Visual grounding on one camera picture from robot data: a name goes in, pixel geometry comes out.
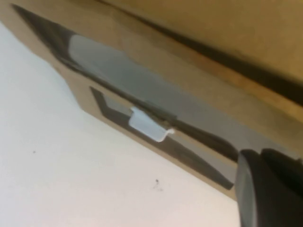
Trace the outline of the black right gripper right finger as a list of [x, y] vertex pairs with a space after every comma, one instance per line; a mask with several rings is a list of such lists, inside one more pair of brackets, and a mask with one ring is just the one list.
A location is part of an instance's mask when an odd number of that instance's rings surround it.
[[303, 163], [277, 150], [265, 148], [262, 158], [277, 178], [297, 195], [303, 195]]

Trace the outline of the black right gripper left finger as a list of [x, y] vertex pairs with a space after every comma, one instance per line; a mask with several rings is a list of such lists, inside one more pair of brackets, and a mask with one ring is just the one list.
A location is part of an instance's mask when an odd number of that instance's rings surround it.
[[239, 153], [235, 193], [242, 227], [301, 227], [303, 196], [286, 187], [262, 158]]

